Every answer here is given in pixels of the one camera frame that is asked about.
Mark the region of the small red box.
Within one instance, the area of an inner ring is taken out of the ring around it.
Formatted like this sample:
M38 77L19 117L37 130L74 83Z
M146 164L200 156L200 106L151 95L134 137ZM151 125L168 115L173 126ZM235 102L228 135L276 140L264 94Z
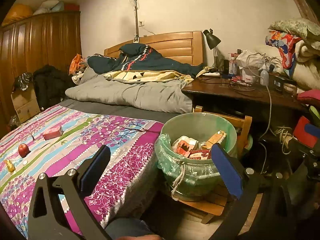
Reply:
M53 127L45 130L42 136L44 140L50 140L50 139L60 137L62 134L63 134L62 127L57 126L57 127Z

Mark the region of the orange white bag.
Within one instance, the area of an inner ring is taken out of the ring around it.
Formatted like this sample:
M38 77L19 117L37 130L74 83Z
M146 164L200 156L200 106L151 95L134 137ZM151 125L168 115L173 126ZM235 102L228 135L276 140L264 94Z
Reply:
M172 151L188 158L191 152L197 149L198 144L197 140L183 135L174 141Z

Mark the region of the grey quilt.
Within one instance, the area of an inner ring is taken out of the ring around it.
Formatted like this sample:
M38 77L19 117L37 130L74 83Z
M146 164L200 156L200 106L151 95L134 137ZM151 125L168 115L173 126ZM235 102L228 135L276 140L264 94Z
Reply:
M114 71L98 75L89 68L80 83L67 89L65 94L82 102L132 106L157 112L190 113L193 103L182 93L182 88L193 80L190 75L174 70Z

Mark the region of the dark green patterned blanket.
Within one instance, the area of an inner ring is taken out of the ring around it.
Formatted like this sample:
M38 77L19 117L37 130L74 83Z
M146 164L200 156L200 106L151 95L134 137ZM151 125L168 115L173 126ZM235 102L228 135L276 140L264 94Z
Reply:
M120 48L118 58L95 54L87 59L89 67L97 74L115 71L164 71L174 70L195 78L203 70L201 65L192 66L187 63L163 57L151 46L142 43L126 44Z

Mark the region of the floral purple bed sheet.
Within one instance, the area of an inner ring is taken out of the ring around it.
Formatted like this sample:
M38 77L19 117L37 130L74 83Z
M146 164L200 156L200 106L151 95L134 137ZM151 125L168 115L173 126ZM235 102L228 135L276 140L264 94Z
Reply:
M61 126L60 137L44 140L45 130ZM156 192L154 144L162 123L117 115L84 113L59 105L50 107L1 139L1 205L23 237L28 235L28 213L41 173L60 176L78 168L103 145L111 159L86 204L101 226L116 217L139 217ZM21 158L20 144L30 153ZM10 173L4 163L15 166Z

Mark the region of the cardboard box by wardrobe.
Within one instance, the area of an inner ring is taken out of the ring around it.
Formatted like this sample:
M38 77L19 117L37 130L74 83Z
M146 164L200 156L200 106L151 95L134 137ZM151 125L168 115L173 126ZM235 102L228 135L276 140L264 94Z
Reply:
M12 92L11 100L20 123L24 123L40 113L34 85L32 83L24 91L16 89Z

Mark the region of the black clothes pile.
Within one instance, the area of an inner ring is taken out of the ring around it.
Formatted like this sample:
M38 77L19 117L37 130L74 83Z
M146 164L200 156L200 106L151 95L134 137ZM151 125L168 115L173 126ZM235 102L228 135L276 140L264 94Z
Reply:
M75 86L71 76L48 64L33 73L33 83L41 111L63 101L65 91Z

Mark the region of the green trash bucket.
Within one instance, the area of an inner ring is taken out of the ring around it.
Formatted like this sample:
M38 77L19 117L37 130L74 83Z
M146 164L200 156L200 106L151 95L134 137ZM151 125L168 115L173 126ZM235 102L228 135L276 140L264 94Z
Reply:
M236 157L237 133L225 118L209 113L187 113L167 121L155 143L162 170L175 200L198 201L220 181L211 157L218 143Z

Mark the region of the red white cigarette carton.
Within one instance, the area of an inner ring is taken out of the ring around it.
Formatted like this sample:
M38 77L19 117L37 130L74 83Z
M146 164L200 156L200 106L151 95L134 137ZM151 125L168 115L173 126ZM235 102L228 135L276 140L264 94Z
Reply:
M195 150L191 151L188 156L189 159L207 160L211 158L211 150Z

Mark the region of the dark wooden wardrobe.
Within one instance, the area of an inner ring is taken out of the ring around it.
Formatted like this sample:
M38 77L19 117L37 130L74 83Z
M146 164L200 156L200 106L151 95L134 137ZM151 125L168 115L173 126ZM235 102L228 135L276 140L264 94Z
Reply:
M1 107L9 121L15 114L11 88L19 75L51 65L67 73L81 53L80 12L39 14L1 28Z

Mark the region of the orange cloth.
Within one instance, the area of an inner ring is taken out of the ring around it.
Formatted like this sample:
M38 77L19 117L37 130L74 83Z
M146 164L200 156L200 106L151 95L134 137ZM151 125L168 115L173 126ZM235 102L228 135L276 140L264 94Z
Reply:
M69 75L74 75L80 71L81 68L86 66L86 61L80 54L76 54L76 56L72 59L70 67L69 67Z

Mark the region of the wooden headboard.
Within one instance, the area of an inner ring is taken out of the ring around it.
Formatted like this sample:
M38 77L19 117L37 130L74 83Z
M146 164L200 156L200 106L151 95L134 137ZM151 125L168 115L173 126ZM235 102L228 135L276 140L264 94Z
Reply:
M198 66L204 63L201 31L183 31L141 37L139 42L157 50L163 57Z

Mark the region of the wooden stool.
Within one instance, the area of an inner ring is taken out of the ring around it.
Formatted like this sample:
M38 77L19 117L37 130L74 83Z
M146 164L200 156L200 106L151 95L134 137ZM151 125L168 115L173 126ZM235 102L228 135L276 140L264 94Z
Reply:
M234 127L241 129L241 133L237 138L237 158L240 159L243 156L245 146L248 144L248 135L252 123L252 117L245 116L242 119L222 114L219 114L218 116L228 120ZM201 216L202 224L208 224L213 217L220 216L223 213L229 198L241 197L244 184L242 180L245 179L245 176L238 174L237 171L232 172L231 168L233 165L236 165L235 168L239 168L240 171L244 170L243 168L240 168L237 161L231 158L228 165L229 174L222 175L222 180L216 185L213 193L210 194L208 198L198 202L180 201L193 209L206 213L205 216Z

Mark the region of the orange snack box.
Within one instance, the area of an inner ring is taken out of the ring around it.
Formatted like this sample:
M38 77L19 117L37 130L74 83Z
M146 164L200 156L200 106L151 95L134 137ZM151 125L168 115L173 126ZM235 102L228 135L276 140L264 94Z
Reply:
M222 144L226 137L227 133L220 130L212 135L205 143L203 143L201 148L203 150L210 150L214 144Z

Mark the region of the yellow crumpled wrapper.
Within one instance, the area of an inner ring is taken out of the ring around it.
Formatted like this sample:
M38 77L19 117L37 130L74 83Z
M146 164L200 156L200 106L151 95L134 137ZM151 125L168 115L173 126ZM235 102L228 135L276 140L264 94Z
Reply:
M8 171L9 171L10 173L12 173L12 172L15 171L15 166L14 166L14 164L11 162L11 160L6 159L6 160L4 161L4 163L5 163L7 169L8 169Z

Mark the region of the black desk lamp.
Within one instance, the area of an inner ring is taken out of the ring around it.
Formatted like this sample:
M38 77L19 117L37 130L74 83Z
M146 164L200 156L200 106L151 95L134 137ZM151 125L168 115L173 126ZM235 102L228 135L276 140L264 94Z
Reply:
M222 56L220 55L217 48L217 46L221 43L221 40L213 34L213 29L205 29L203 31L203 34L206 38L209 49L213 51L213 68L217 71L221 71Z

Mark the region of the red apple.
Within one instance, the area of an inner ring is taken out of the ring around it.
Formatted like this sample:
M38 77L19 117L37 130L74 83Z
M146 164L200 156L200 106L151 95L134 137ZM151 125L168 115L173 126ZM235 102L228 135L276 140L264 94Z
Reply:
M25 158L30 153L28 145L20 144L18 147L18 153L21 156L21 158Z

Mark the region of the dark wooden desk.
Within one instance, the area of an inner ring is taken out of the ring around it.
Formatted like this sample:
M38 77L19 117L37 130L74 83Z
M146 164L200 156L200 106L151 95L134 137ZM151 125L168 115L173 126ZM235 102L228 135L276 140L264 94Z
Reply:
M257 117L263 112L286 115L289 118L308 114L308 109L289 95L262 86L245 86L230 79L201 76L182 89L194 106L205 111Z

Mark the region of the white plastic bottle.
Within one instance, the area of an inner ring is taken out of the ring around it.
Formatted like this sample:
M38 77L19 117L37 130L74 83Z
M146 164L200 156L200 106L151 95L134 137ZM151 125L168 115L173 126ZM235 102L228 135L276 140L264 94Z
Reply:
M266 66L266 64L264 64L261 67L261 71L260 71L260 84L262 86L268 86L268 82L269 82L269 74L268 74L268 68Z

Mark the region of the pile of folded bedding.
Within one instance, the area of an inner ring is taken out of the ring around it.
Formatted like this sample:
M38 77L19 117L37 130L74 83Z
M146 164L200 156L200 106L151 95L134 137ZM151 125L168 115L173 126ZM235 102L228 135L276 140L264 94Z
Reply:
M319 25L305 18L271 23L265 44L255 47L304 90L319 89Z

